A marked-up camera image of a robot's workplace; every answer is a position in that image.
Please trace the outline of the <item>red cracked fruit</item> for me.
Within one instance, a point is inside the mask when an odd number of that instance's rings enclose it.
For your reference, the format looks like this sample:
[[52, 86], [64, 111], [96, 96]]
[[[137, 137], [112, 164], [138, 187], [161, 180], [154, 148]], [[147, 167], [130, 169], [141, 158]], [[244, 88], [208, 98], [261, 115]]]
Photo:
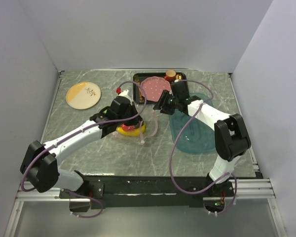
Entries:
[[135, 125], [130, 125], [130, 126], [128, 126], [128, 125], [123, 124], [123, 125], [121, 126], [121, 128], [122, 128], [122, 130], [125, 131], [125, 132], [131, 132], [131, 131], [133, 131], [133, 130], [136, 128], [136, 126], [135, 126]]

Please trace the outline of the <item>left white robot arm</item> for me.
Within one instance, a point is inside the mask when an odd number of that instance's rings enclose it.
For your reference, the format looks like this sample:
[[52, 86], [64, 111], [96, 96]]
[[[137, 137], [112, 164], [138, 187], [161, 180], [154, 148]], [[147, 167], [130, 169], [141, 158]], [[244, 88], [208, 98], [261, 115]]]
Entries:
[[62, 170], [59, 165], [87, 144], [115, 132], [118, 126], [137, 125], [141, 120], [133, 100], [128, 95], [118, 95], [110, 106], [101, 109], [73, 131], [44, 144], [32, 142], [20, 167], [22, 181], [28, 180], [40, 193], [58, 187], [70, 190], [76, 198], [85, 197], [89, 184], [84, 175], [78, 171]]

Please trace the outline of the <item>yellow banana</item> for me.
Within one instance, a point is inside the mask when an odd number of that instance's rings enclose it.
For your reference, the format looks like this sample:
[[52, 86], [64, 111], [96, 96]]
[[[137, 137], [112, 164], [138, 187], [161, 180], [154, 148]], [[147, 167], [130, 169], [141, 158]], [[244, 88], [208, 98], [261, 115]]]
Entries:
[[144, 122], [142, 125], [141, 125], [141, 128], [139, 127], [136, 127], [133, 131], [131, 132], [125, 132], [122, 130], [121, 126], [117, 127], [117, 132], [122, 134], [122, 135], [125, 135], [125, 136], [140, 136], [141, 133], [144, 133], [145, 132], [145, 129], [146, 129], [146, 123]]

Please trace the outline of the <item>clear zip top bag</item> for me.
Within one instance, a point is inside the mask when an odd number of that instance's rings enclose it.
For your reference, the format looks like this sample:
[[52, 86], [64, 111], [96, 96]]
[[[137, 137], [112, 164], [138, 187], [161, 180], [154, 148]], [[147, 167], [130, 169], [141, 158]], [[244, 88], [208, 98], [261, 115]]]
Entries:
[[158, 131], [158, 120], [157, 112], [152, 108], [145, 108], [144, 111], [140, 114], [142, 121], [139, 123], [138, 127], [141, 128], [141, 125], [145, 122], [146, 129], [144, 133], [141, 133], [140, 136], [125, 136], [117, 131], [113, 133], [113, 138], [118, 141], [130, 142], [131, 144], [144, 145], [148, 143], [148, 140], [154, 136]]

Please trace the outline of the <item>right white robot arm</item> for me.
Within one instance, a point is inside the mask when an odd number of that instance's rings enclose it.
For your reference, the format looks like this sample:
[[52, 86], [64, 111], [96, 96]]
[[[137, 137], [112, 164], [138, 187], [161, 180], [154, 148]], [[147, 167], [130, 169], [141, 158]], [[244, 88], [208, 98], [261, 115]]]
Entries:
[[207, 100], [197, 96], [191, 96], [184, 83], [186, 80], [177, 81], [171, 84], [171, 91], [164, 90], [156, 102], [154, 109], [163, 114], [172, 115], [178, 110], [190, 119], [182, 127], [177, 135], [169, 159], [169, 171], [171, 179], [174, 179], [172, 173], [172, 157], [177, 142], [183, 131], [195, 119], [201, 121], [214, 131], [215, 147], [218, 154], [213, 168], [208, 173], [210, 182], [206, 184], [206, 191], [212, 197], [217, 197], [223, 191], [223, 182], [227, 181], [234, 171], [236, 162], [251, 147], [251, 140], [240, 114], [230, 115], [221, 112], [207, 104], [214, 95], [209, 87], [199, 82], [211, 94]]

